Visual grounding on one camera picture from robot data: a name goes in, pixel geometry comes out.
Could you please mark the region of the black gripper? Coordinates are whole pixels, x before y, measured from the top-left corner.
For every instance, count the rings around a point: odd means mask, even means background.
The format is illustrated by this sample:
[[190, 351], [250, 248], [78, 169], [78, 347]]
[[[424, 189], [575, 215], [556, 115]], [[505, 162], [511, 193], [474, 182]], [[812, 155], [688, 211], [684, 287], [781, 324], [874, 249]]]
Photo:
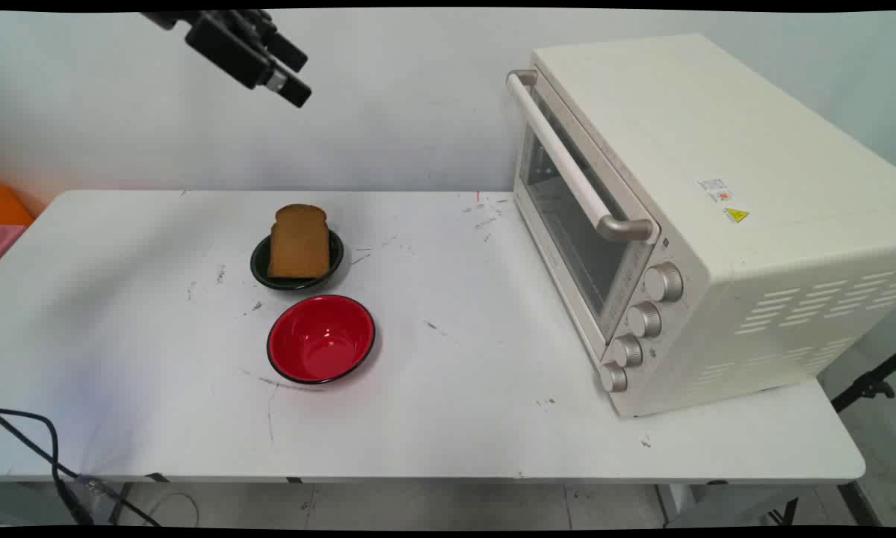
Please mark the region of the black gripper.
[[295, 107], [312, 89], [297, 77], [307, 54], [287, 40], [266, 10], [228, 10], [226, 16], [202, 16], [201, 10], [141, 11], [165, 31], [188, 24], [185, 42], [246, 88], [263, 87]]

